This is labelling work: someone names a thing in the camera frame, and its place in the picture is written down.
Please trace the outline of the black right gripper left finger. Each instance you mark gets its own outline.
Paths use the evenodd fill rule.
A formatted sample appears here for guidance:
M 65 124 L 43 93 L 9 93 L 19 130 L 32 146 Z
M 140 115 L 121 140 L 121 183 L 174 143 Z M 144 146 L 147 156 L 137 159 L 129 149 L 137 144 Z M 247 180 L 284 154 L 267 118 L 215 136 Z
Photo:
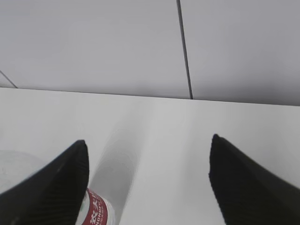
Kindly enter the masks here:
M 2 225 L 74 225 L 89 182 L 88 148 L 78 140 L 0 195 Z

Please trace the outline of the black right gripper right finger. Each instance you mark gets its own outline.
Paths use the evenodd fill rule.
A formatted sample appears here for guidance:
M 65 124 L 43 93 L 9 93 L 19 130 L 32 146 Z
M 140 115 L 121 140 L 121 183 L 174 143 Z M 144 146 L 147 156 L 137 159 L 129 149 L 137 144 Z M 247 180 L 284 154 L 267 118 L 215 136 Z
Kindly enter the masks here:
M 227 225 L 298 225 L 300 190 L 215 134 L 209 179 Z

